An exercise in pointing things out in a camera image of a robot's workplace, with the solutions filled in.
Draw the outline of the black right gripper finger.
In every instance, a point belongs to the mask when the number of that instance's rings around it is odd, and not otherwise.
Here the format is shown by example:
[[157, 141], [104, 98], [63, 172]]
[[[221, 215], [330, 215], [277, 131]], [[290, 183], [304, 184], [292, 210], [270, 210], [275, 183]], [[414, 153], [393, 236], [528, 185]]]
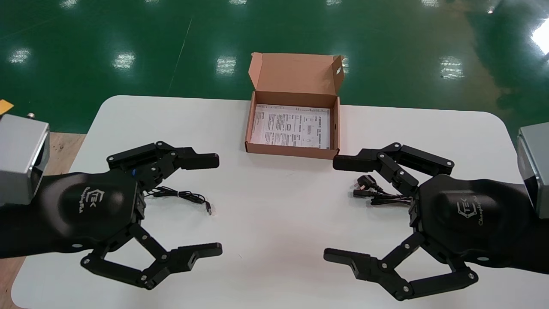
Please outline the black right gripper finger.
[[404, 196], [413, 196], [419, 182], [404, 167], [434, 177], [451, 174], [454, 162], [398, 142], [381, 149], [363, 148], [355, 156], [338, 154], [333, 158], [335, 170], [375, 171]]

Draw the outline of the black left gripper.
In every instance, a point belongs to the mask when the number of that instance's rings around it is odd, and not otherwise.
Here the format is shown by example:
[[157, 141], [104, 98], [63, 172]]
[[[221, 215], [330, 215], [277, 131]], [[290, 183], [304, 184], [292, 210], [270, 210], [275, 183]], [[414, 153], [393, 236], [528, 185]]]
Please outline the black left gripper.
[[[152, 290], [169, 275], [191, 271], [196, 260], [222, 255], [219, 242], [166, 251], [139, 225], [145, 216], [142, 191], [153, 190], [177, 170], [217, 168], [218, 154], [158, 141], [112, 154], [106, 162], [110, 171], [105, 173], [45, 176], [28, 205], [2, 205], [1, 257], [93, 249], [81, 260], [83, 268]], [[154, 258], [144, 270], [105, 260], [131, 239]]]

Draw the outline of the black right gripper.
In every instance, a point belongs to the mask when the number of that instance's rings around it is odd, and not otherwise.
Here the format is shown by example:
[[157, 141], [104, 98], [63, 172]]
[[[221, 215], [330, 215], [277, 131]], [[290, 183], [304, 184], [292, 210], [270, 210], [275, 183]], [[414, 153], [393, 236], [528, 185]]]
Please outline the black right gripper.
[[[384, 258], [326, 248], [324, 260], [348, 265], [398, 301], [464, 289], [478, 281], [465, 265], [548, 273], [548, 220], [534, 211], [524, 185], [438, 175], [421, 184], [410, 206], [415, 231]], [[424, 247], [451, 272], [407, 281], [396, 267]]]

